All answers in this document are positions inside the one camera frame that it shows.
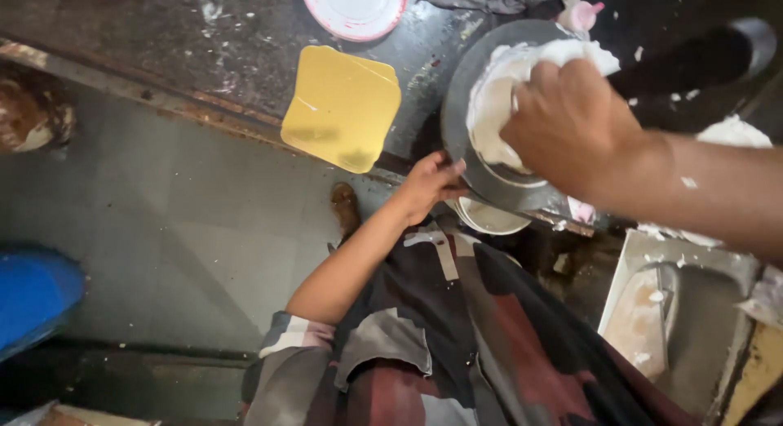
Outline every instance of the gray floor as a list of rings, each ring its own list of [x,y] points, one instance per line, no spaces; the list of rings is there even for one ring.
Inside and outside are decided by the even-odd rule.
[[[335,181],[363,215],[386,184],[72,86],[65,152],[0,158],[0,235],[82,263],[66,331],[118,343],[255,351],[271,315],[340,239]]]

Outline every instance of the yellow cake board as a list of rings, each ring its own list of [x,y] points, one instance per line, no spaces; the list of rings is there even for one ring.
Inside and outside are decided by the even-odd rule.
[[[372,169],[399,108],[394,69],[329,47],[305,47],[283,141],[353,173]]]

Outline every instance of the blue container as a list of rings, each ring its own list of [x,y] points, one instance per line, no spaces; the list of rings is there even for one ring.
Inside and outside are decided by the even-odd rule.
[[[83,293],[84,274],[63,255],[0,251],[0,361],[51,334]]]

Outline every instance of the red-rimmed plate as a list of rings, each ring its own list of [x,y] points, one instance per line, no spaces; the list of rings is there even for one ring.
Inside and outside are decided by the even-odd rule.
[[[397,26],[408,0],[305,0],[328,32],[353,42],[376,40]]]

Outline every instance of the forearm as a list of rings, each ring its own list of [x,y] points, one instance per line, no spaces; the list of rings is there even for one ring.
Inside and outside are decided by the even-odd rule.
[[[660,140],[602,189],[600,206],[781,260],[783,151],[657,134]]]
[[[406,226],[406,216],[396,204],[384,204],[301,283],[286,311],[303,319],[337,324]]]

